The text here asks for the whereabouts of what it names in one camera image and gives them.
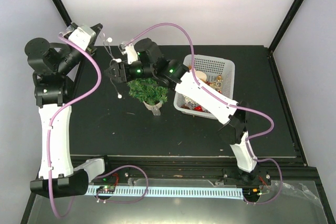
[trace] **basket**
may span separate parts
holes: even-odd
[[[183,64],[186,66],[191,65],[191,55],[187,55],[184,58]],[[233,97],[233,86],[235,82],[235,64],[230,60],[225,60],[222,58],[204,56],[204,55],[195,55],[195,69],[206,73],[206,81],[213,82],[216,81],[218,75],[222,75],[224,81],[222,84],[222,94],[230,99]],[[210,112],[205,110],[204,112],[188,110],[181,108],[185,105],[185,100],[183,95],[175,93],[174,98],[174,107],[181,111],[184,114],[197,115],[203,118],[216,119]],[[189,107],[195,108],[199,104],[192,102],[189,103]]]

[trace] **white wall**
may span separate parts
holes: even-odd
[[[181,25],[196,45],[269,46],[293,0],[63,0],[78,23],[104,24],[114,44],[161,22]],[[148,34],[161,45],[187,44],[175,28]]]
[[[304,0],[275,58],[309,165],[336,216],[336,0]]]
[[[41,157],[33,70],[24,53],[35,37],[65,28],[51,0],[0,0],[0,222],[20,223]]]

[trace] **robotic arm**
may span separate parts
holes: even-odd
[[[93,56],[96,52],[94,43],[100,28],[101,24],[90,28],[72,23],[63,36]],[[34,69],[35,98],[36,105],[39,106],[43,134],[41,167],[38,178],[30,182],[30,189],[36,194],[49,197],[50,168],[46,151],[49,122],[61,106],[73,99],[74,85],[67,74],[83,59],[83,55],[67,45],[49,43],[43,38],[29,41],[25,53],[28,64]],[[69,153],[70,115],[71,106],[68,106],[58,114],[50,135],[51,179],[55,198],[85,194],[89,182],[105,170],[106,161],[103,158],[90,159],[73,168]]]
[[[128,60],[127,62],[116,62],[107,69],[106,73],[110,78],[116,82],[153,78],[158,85],[194,100],[223,124],[218,135],[231,146],[237,158],[238,168],[247,173],[255,169],[256,156],[253,152],[251,156],[247,149],[249,147],[252,150],[249,141],[246,141],[248,137],[247,113],[224,105],[218,99],[231,105],[238,105],[238,102],[223,96],[198,78],[200,84],[196,83],[187,66],[177,60],[167,60],[157,44],[148,38],[138,41],[134,46],[132,44],[120,45],[119,49],[127,54]],[[213,96],[206,93],[203,88],[211,92]]]

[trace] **artificial plant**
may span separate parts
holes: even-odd
[[[156,105],[167,101],[168,88],[158,86],[152,78],[136,79],[127,85],[130,87],[129,95],[139,99],[140,102]]]

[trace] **black tabletop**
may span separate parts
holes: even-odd
[[[168,59],[183,61],[189,46],[160,46]],[[120,53],[112,47],[116,57]],[[258,157],[295,157],[292,139],[278,97],[276,85],[263,46],[195,46],[195,53],[231,60],[235,64],[234,99],[245,100],[250,107],[270,115],[274,130],[251,140]],[[98,47],[95,60],[104,71],[111,57]],[[97,79],[94,68],[84,61],[76,81],[76,96],[93,87]],[[233,156],[231,148],[221,142],[217,120],[182,114],[173,106],[175,92],[170,91],[161,116],[153,116],[144,104],[128,95],[125,83],[117,84],[123,98],[118,99],[109,78],[103,76],[98,90],[72,106],[70,119],[70,153],[72,155],[122,156]],[[269,128],[269,122],[251,114],[249,134]]]

